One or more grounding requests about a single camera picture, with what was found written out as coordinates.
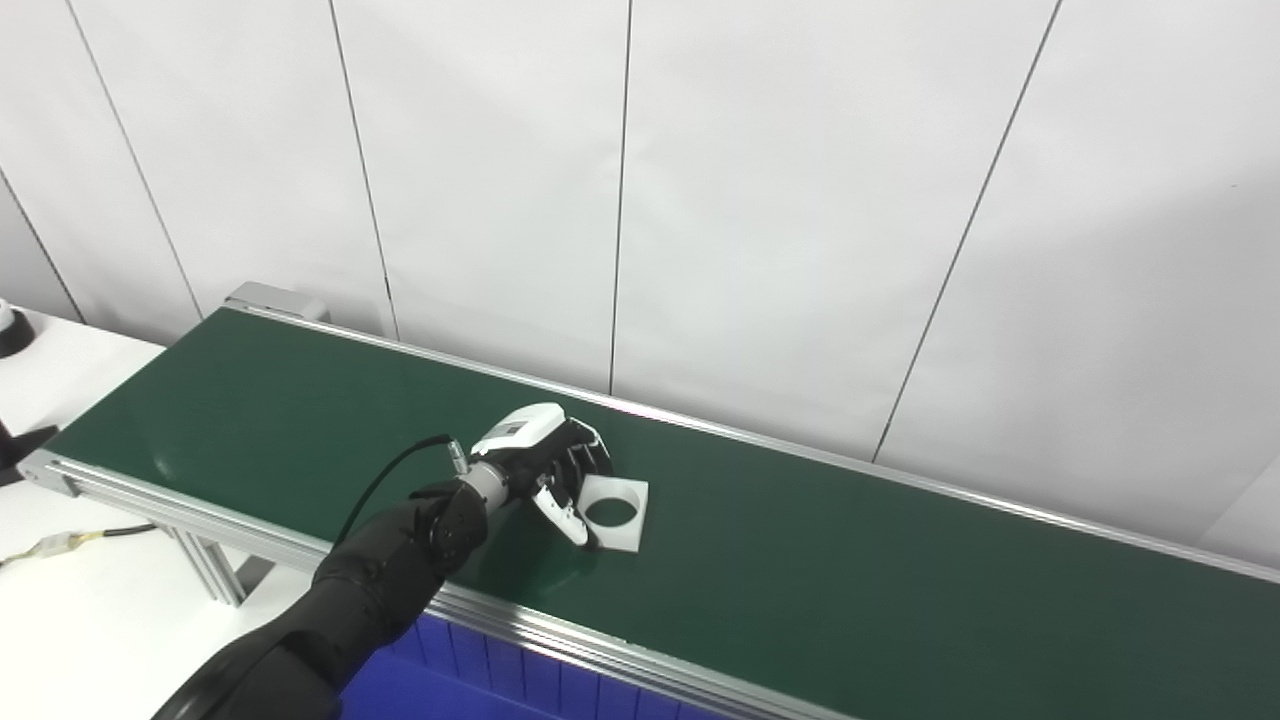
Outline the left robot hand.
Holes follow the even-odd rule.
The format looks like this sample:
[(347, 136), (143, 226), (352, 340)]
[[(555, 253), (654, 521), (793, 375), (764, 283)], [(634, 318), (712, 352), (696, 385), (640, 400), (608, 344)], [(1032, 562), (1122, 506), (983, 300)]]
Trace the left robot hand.
[(609, 475), (613, 459), (588, 423), (556, 402), (531, 404), (502, 418), (471, 448), (462, 482), (485, 512), (530, 501), (572, 544), (594, 551), (600, 541), (579, 509), (589, 475)]

